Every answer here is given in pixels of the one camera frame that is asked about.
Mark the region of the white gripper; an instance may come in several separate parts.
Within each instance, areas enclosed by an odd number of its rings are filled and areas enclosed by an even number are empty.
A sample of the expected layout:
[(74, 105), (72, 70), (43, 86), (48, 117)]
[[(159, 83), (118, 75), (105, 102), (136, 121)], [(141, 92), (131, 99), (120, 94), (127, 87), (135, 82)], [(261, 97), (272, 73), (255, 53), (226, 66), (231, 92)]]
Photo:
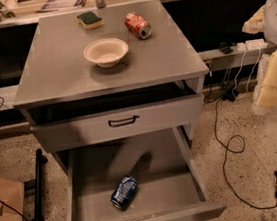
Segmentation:
[[(257, 34), (264, 32), (264, 9), (262, 6), (242, 26), (242, 32)], [(257, 70), (257, 84), (253, 92), (251, 110), (262, 116), (270, 112), (270, 108), (277, 106), (277, 49), (272, 55), (263, 54)]]

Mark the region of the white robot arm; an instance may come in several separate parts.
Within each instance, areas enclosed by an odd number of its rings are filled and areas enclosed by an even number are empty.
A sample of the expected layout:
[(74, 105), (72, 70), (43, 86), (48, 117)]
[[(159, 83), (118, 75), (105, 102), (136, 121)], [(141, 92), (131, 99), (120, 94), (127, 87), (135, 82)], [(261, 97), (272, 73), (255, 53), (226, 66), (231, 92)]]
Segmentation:
[[(242, 30), (248, 34), (263, 32), (265, 39), (277, 46), (277, 0), (266, 0), (265, 5), (245, 22)], [(277, 106), (277, 48), (272, 55), (261, 56), (256, 79), (252, 110), (264, 115)]]

